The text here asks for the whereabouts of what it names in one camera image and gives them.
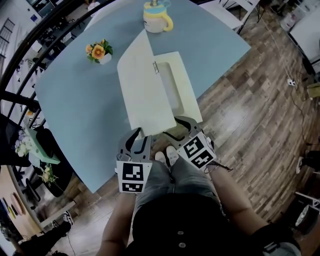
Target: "mug handle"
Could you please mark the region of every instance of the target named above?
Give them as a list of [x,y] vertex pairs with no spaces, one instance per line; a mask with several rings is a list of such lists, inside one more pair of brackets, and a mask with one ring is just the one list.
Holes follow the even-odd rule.
[[172,19],[166,13],[162,15],[162,18],[164,18],[165,21],[168,23],[168,26],[164,27],[163,30],[167,32],[171,31],[174,28],[174,22],[172,21]]

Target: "wooden floor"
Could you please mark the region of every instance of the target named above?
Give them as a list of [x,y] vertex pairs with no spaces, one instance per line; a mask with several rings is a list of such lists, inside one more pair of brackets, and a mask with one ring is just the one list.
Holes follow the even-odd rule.
[[[301,82],[305,70],[300,53],[269,11],[263,19],[298,90],[287,85],[277,47],[264,22],[257,23],[254,13],[241,32],[251,50],[198,103],[203,130],[213,139],[217,156],[233,168],[232,176],[246,191],[254,210],[265,220],[275,220],[310,175],[307,169],[296,175],[298,157],[306,146],[301,136],[302,115],[291,93],[305,114],[303,133],[309,142],[318,141],[320,123],[319,118],[316,120],[318,101],[306,97],[306,85]],[[93,256],[119,194],[117,178],[92,194],[73,177],[66,193],[77,201],[72,209],[75,224],[69,233],[72,247],[77,256]],[[67,237],[53,250],[73,255]]]

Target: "flower vase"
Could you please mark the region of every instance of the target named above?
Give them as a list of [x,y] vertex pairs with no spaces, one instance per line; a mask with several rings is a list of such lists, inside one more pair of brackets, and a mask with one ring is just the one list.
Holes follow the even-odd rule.
[[99,60],[101,65],[104,65],[106,63],[108,63],[109,61],[111,61],[112,55],[110,53],[107,53],[106,55],[104,55],[104,57],[102,59]]

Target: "black sneaker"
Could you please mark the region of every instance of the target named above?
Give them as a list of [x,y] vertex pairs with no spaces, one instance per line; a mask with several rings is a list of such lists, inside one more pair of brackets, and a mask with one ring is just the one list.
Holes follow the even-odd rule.
[[68,256],[67,254],[63,252],[58,252],[57,250],[52,254],[52,256]]
[[51,224],[52,224],[52,226],[53,226],[54,228],[59,227],[58,222],[56,222],[55,220],[54,220],[54,221],[51,221]]

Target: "light blue table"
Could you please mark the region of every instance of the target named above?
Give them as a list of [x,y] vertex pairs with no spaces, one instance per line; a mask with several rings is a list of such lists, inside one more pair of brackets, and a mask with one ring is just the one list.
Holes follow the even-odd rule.
[[[119,139],[130,130],[117,63],[144,28],[144,2],[125,5],[84,31],[53,61],[35,87],[54,138],[92,192],[114,175]],[[250,46],[191,1],[171,3],[168,15],[174,29],[149,33],[148,37],[154,55],[179,51],[198,98]],[[112,60],[105,65],[91,64],[86,45],[102,38],[113,46]]]

